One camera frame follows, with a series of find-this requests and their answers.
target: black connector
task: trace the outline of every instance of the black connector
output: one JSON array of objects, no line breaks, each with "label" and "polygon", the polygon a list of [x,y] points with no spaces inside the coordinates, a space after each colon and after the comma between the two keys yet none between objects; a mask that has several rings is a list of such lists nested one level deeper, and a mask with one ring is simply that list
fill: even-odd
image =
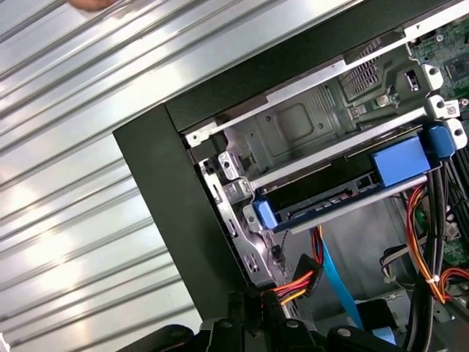
[{"label": "black connector", "polygon": [[295,269],[295,274],[293,275],[293,281],[301,278],[303,275],[306,275],[309,271],[313,272],[311,276],[311,283],[306,288],[305,296],[309,297],[316,288],[318,282],[320,281],[323,267],[315,259],[309,257],[307,254],[302,254],[298,265]]}]

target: screw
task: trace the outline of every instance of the screw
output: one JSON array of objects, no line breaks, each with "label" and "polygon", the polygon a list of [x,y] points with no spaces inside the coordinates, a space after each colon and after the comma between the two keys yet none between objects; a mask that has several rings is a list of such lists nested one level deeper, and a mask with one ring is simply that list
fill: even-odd
[{"label": "screw", "polygon": [[288,326],[289,328],[294,329],[294,328],[299,327],[300,324],[298,324],[298,322],[295,321],[295,320],[288,320],[288,321],[287,321],[287,326]]},{"label": "screw", "polygon": [[223,328],[231,328],[233,324],[231,324],[229,321],[221,321],[220,326]]},{"label": "screw", "polygon": [[337,330],[337,334],[343,337],[350,337],[352,336],[352,333],[348,329],[339,329]]}]

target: corrugated metal surface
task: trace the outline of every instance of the corrugated metal surface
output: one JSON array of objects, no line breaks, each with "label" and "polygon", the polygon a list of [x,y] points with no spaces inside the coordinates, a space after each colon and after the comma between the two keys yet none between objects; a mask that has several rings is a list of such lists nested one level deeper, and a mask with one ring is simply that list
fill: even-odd
[{"label": "corrugated metal surface", "polygon": [[356,2],[0,1],[0,331],[14,352],[197,329],[111,132]]}]

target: motherboard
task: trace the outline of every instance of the motherboard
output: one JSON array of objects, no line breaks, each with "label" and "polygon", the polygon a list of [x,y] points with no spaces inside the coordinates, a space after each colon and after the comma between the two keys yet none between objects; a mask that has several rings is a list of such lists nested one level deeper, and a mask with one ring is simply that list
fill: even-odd
[{"label": "motherboard", "polygon": [[440,68],[444,80],[441,95],[458,100],[461,115],[469,118],[469,18],[432,31],[409,46],[420,63]]},{"label": "motherboard", "polygon": [[[457,100],[461,118],[469,120],[469,18],[426,34],[409,44],[409,48],[420,63],[440,68],[444,81],[440,94],[446,100]],[[457,155],[454,163],[458,164],[459,159]],[[467,202],[461,199],[457,203],[460,208],[467,207]],[[450,265],[469,264],[469,238],[464,238],[469,234],[465,234],[462,228],[460,230],[462,234],[448,241],[445,247],[445,260]]]}]

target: sticker label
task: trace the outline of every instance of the sticker label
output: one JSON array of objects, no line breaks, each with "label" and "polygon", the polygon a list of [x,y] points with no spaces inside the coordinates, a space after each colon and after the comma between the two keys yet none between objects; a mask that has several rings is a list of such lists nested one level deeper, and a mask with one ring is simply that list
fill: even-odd
[{"label": "sticker label", "polygon": [[445,117],[452,118],[452,117],[459,117],[459,101],[458,100],[448,100],[445,102]]}]

